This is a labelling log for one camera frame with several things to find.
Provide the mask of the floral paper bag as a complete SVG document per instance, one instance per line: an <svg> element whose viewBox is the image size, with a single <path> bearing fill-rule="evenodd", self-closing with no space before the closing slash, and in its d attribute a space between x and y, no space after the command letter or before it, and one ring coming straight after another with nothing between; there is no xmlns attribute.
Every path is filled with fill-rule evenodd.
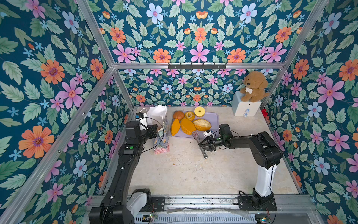
<svg viewBox="0 0 358 224"><path fill-rule="evenodd" d="M154 106L148 108L142 108L140 110L144 114L143 121L148 125L157 125L157 137L154 139L153 151L155 154L168 153L170 151L169 144L169 123L167 119L167 106Z"/></svg>

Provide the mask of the orange oval bread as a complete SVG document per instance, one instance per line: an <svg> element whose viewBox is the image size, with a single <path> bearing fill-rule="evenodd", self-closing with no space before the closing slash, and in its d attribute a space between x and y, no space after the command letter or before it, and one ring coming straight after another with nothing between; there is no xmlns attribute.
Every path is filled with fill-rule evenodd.
<svg viewBox="0 0 358 224"><path fill-rule="evenodd" d="M183 118L180 122L180 127L183 133L187 135L192 135L196 131L196 127L193 122L189 119Z"/></svg>

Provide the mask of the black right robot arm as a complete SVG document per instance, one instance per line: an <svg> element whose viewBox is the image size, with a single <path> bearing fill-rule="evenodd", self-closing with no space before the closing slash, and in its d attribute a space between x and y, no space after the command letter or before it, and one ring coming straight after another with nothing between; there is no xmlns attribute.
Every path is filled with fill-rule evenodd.
<svg viewBox="0 0 358 224"><path fill-rule="evenodd" d="M259 166L256 185L253 194L266 198L273 194L272 184L274 174L280 163L283 152L267 132L254 135L233 136L233 131L228 124L219 125L219 134L210 134L198 143L204 157L206 152L216 151L218 147L225 149L249 148L252 156Z"/></svg>

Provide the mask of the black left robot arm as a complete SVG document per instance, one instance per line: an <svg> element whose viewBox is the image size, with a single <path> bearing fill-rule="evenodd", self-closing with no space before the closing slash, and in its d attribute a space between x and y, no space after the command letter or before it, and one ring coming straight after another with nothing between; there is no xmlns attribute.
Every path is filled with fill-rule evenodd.
<svg viewBox="0 0 358 224"><path fill-rule="evenodd" d="M148 190L134 193L127 199L135 168L144 152L144 144L158 134L158 125L144 125L140 121L129 121L125 125L126 137L118 151L118 165L107 194L99 207L89 213L91 224L134 224L135 217L146 206Z"/></svg>

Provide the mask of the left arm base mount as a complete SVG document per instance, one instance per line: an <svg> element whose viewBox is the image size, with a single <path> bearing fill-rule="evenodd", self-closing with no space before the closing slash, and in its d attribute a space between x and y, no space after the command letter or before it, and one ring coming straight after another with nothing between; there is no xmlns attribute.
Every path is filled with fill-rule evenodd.
<svg viewBox="0 0 358 224"><path fill-rule="evenodd" d="M153 217L156 212L165 210L165 201L165 197L152 196L149 189L136 189L127 201L126 207L134 218L140 212L150 212Z"/></svg>

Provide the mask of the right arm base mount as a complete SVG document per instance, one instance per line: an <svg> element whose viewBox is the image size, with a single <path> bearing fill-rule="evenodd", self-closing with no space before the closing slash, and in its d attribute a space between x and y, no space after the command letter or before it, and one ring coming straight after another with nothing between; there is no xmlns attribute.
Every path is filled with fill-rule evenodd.
<svg viewBox="0 0 358 224"><path fill-rule="evenodd" d="M277 211L275 197L271 190L265 197L261 197L255 189L253 189L252 196L240 190L237 200L242 211Z"/></svg>

